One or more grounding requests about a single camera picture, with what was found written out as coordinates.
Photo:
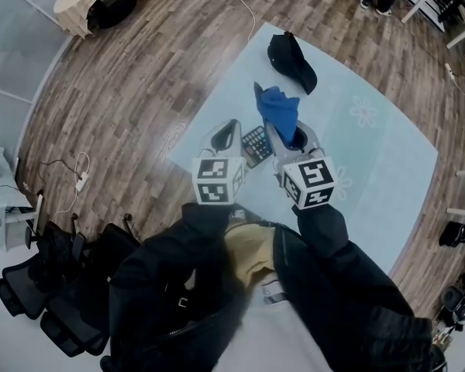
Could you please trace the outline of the table with light blue tablecloth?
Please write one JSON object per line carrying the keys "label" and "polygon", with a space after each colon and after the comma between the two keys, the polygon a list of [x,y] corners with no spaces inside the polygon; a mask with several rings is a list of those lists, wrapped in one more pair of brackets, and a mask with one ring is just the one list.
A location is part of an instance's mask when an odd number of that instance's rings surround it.
{"label": "table with light blue tablecloth", "polygon": [[248,133],[262,124],[253,86],[279,87],[300,100],[299,119],[312,128],[335,165],[331,204],[350,239],[390,273],[415,227],[438,153],[422,132],[376,88],[349,68],[301,41],[318,83],[306,94],[272,68],[267,47],[279,29],[264,24],[222,76],[168,158],[185,170],[201,154],[205,134],[236,119]]}

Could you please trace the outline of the black calculator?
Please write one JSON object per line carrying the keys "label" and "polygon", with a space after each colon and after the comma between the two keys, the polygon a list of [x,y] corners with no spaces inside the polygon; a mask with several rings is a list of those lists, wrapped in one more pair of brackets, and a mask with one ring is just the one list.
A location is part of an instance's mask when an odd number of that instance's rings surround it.
{"label": "black calculator", "polygon": [[242,147],[249,169],[254,169],[273,154],[262,126],[256,127],[242,137]]}

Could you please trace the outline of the person's left forearm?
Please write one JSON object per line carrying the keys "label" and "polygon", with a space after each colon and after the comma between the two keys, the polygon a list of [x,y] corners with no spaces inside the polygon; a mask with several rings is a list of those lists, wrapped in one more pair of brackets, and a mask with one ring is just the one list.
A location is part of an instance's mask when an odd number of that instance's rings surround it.
{"label": "person's left forearm", "polygon": [[102,372],[212,372],[246,305],[224,240],[231,210],[187,203],[120,264]]}

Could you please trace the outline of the person's right forearm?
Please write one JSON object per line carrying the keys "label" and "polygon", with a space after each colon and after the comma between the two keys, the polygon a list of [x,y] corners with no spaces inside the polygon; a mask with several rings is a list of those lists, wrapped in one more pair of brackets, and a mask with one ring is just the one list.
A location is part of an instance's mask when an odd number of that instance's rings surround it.
{"label": "person's right forearm", "polygon": [[353,243],[331,205],[277,224],[274,269],[333,372],[432,372],[432,322]]}

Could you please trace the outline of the person's white shirt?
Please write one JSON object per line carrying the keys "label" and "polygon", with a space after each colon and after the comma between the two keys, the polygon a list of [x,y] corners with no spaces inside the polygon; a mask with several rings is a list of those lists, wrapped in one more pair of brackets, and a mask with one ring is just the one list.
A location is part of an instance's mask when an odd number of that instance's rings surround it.
{"label": "person's white shirt", "polygon": [[275,273],[253,287],[241,323],[212,372],[332,372]]}

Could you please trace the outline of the blue cloth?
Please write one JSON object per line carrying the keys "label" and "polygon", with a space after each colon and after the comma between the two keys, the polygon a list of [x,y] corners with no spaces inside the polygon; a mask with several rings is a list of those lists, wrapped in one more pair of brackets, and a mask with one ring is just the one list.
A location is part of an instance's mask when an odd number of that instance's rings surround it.
{"label": "blue cloth", "polygon": [[262,88],[253,83],[257,111],[263,122],[271,123],[279,132],[283,141],[290,146],[295,138],[298,124],[299,97],[288,97],[278,86]]}

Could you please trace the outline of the white desk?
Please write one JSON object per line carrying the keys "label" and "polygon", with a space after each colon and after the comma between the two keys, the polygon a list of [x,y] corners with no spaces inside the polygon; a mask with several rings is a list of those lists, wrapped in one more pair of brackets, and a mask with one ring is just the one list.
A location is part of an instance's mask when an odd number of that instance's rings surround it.
{"label": "white desk", "polygon": [[25,230],[36,228],[40,206],[32,206],[19,189],[3,151],[0,148],[0,249],[6,252],[25,243]]}

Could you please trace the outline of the black cap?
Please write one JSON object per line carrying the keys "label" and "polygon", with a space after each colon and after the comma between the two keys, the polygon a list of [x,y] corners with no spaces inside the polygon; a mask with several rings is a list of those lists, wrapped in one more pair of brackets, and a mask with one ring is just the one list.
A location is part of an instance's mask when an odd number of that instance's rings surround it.
{"label": "black cap", "polygon": [[273,35],[267,47],[267,56],[271,66],[279,74],[299,84],[306,95],[315,90],[317,75],[305,59],[293,33],[285,31],[283,34]]}

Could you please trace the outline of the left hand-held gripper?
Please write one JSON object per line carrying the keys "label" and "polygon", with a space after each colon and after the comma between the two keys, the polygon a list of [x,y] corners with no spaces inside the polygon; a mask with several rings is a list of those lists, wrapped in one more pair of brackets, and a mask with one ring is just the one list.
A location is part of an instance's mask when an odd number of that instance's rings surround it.
{"label": "left hand-held gripper", "polygon": [[241,155],[242,127],[229,119],[202,138],[200,154],[192,160],[191,179],[200,205],[232,205],[245,182],[246,159]]}

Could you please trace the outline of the person's tan trousers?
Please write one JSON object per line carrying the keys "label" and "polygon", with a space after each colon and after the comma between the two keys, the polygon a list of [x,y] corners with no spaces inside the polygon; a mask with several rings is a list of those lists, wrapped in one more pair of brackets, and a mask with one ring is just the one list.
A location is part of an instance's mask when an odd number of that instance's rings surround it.
{"label": "person's tan trousers", "polygon": [[275,228],[256,223],[230,224],[224,240],[233,269],[245,288],[274,272]]}

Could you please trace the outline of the black bag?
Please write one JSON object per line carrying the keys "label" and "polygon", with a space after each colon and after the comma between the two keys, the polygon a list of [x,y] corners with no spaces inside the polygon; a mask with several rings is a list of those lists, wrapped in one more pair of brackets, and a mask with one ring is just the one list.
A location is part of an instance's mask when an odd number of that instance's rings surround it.
{"label": "black bag", "polygon": [[439,237],[439,245],[455,248],[463,243],[465,243],[465,224],[448,221]]}

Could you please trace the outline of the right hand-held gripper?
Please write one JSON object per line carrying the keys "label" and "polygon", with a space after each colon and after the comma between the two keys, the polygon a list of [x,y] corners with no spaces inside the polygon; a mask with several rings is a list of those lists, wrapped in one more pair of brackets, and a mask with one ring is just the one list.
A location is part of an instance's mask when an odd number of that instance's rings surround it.
{"label": "right hand-held gripper", "polygon": [[304,210],[328,204],[336,188],[336,171],[315,131],[302,121],[297,122],[298,151],[284,145],[271,122],[265,122],[265,133],[275,156],[274,167],[280,188],[296,208]]}

